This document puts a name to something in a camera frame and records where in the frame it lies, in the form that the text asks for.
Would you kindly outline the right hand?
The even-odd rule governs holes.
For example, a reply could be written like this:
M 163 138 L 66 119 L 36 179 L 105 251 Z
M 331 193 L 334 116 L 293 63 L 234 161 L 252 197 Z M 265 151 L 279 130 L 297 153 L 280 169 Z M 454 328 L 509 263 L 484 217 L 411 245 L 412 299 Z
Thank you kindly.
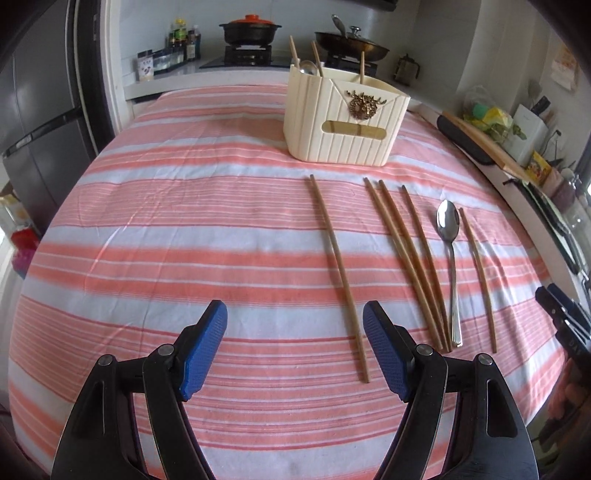
M 567 405 L 590 414 L 590 392 L 574 380 L 575 371 L 576 366 L 569 361 L 560 374 L 548 400 L 547 413 L 550 419 L 561 419 Z

